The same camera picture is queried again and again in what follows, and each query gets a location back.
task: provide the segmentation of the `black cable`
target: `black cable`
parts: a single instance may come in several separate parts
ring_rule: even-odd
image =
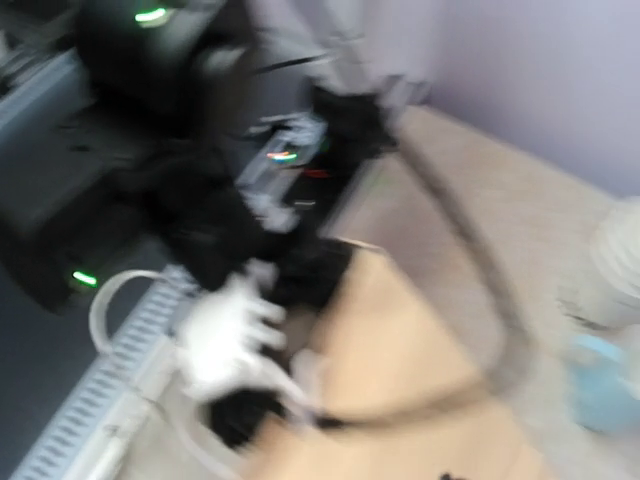
[[[273,72],[274,70],[280,70],[282,68],[293,67],[295,65],[304,65],[306,63],[317,62],[318,60],[322,60],[326,58],[326,55],[316,55],[313,57],[302,57],[296,58],[294,60],[286,60],[283,62],[273,63],[271,65],[266,65],[264,67],[256,68],[254,73],[257,75],[262,75],[265,73]]]
[[[292,1],[289,3],[302,18],[305,17],[297,2]],[[344,38],[330,12],[328,12],[328,17],[332,20],[334,35],[340,38],[342,53],[349,56],[353,63],[361,68],[362,75],[366,77],[366,71],[362,68],[358,52]],[[382,125],[379,125],[379,128],[380,135],[386,136],[386,129]],[[401,160],[414,174],[420,188],[437,202],[453,233],[463,243],[471,260],[474,262],[482,283],[492,297],[493,308],[503,323],[505,343],[499,357],[487,369],[485,376],[478,380],[471,380],[468,384],[453,386],[447,392],[435,398],[429,398],[406,408],[380,415],[339,418],[330,413],[323,413],[317,417],[317,424],[325,430],[391,427],[432,420],[436,417],[458,412],[486,401],[490,398],[490,393],[496,395],[504,394],[506,390],[514,385],[515,381],[521,381],[525,378],[531,363],[531,337],[525,328],[509,282],[494,259],[488,243],[467,215],[455,193],[433,166],[433,162],[421,153],[418,148],[415,148],[407,138],[398,136],[397,145]]]

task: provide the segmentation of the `black device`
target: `black device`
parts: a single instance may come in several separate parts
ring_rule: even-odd
[[[243,139],[260,146],[238,158],[225,133],[242,117],[263,52],[246,4],[175,5],[82,2],[74,38],[85,107],[0,165],[0,259],[48,310],[99,286],[146,234],[211,290],[251,257],[277,261],[315,232],[376,143],[366,98],[345,102],[309,82],[311,116],[326,131],[285,149],[306,152],[313,168],[277,165],[243,183],[252,161],[270,162],[260,155],[269,139],[295,125]],[[274,195],[274,185],[284,188]],[[264,193],[270,212],[296,210],[294,228],[265,225],[251,205]]]

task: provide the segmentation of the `electrical cord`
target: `electrical cord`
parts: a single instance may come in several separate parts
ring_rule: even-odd
[[[302,18],[305,17],[297,2],[289,3]],[[358,68],[363,81],[372,84],[360,54],[338,28],[333,13],[328,11],[327,17],[332,23],[333,36],[340,42],[343,58],[350,58],[353,66]],[[322,45],[327,44],[324,39],[317,40]],[[345,85],[348,85],[347,78],[342,80]],[[384,126],[380,125],[380,130],[381,135],[388,135]],[[509,282],[492,255],[488,243],[469,218],[448,183],[433,166],[431,159],[416,148],[408,138],[398,135],[395,140],[400,159],[414,174],[420,188],[436,201],[441,214],[473,261],[481,282],[492,297],[493,309],[503,324],[505,341],[500,355],[486,370],[484,378],[471,380],[468,384],[452,386],[442,395],[380,415],[339,418],[324,412],[316,417],[316,421],[318,427],[325,430],[384,428],[417,421],[424,422],[458,412],[486,401],[490,398],[489,393],[503,395],[517,380],[525,378],[531,363],[531,336],[525,327]]]
[[[253,73],[262,75],[265,73],[273,72],[287,67],[293,67],[295,65],[305,65],[307,63],[317,62],[319,60],[326,59],[327,55],[316,55],[313,57],[301,57],[292,60],[285,60],[282,62],[272,63],[271,65],[265,65],[264,67],[256,68]]]
[[[118,361],[111,340],[107,333],[107,312],[115,294],[122,286],[133,280],[134,278],[148,278],[156,281],[164,281],[172,285],[176,290],[183,292],[183,289],[171,281],[170,278],[161,272],[152,270],[127,270],[111,277],[98,291],[91,303],[89,309],[89,333],[94,347],[98,354],[107,358],[116,370],[119,380],[136,395],[138,398],[148,403],[152,409],[159,414],[160,418],[172,428],[178,436],[181,445],[211,474],[217,478],[234,479],[237,475],[226,465],[220,462],[213,455],[210,455],[196,442],[187,431],[186,418],[172,418],[169,412],[157,401],[147,398],[140,388],[132,382],[131,378],[126,374],[125,368]],[[176,347],[174,353],[178,349],[178,345],[173,339],[173,345]]]

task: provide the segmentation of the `green led light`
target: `green led light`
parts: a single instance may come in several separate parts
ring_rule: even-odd
[[[136,22],[138,23],[146,23],[153,22],[155,20],[159,20],[167,14],[166,8],[156,8],[150,12],[138,13],[136,15]]]
[[[295,160],[296,158],[298,158],[298,155],[296,155],[295,153],[292,153],[290,155],[277,155],[273,158],[278,162],[287,162],[289,160]]]
[[[96,277],[92,277],[91,275],[87,275],[86,273],[82,273],[79,271],[73,272],[73,278],[78,280],[80,283],[84,283],[90,287],[98,286],[98,279]]]
[[[326,153],[329,151],[329,147],[331,146],[331,141],[328,138],[325,138],[320,145],[320,153]]]

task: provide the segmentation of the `floor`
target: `floor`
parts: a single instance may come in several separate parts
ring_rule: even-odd
[[[538,356],[531,377],[505,401],[533,443],[559,480],[640,479],[635,448],[640,434],[605,438],[576,425],[561,361],[564,346],[578,327],[562,314],[559,291],[571,284],[589,234],[613,199],[441,114],[412,110],[404,127],[451,182],[494,245],[526,313]],[[385,248],[472,357],[480,365],[488,364],[502,332],[471,264],[434,204],[393,156],[362,192],[336,233]],[[148,478],[170,478],[161,474],[162,465],[170,463],[165,456],[169,452],[178,455],[175,444],[162,448],[154,439],[157,435],[156,431],[147,437],[153,440],[147,440],[147,454],[139,452],[130,463],[133,470],[122,478],[147,478],[142,473],[147,469],[154,474]],[[170,441],[168,437],[161,441]],[[180,461],[199,468],[184,457]],[[185,476],[210,478],[193,475]]]

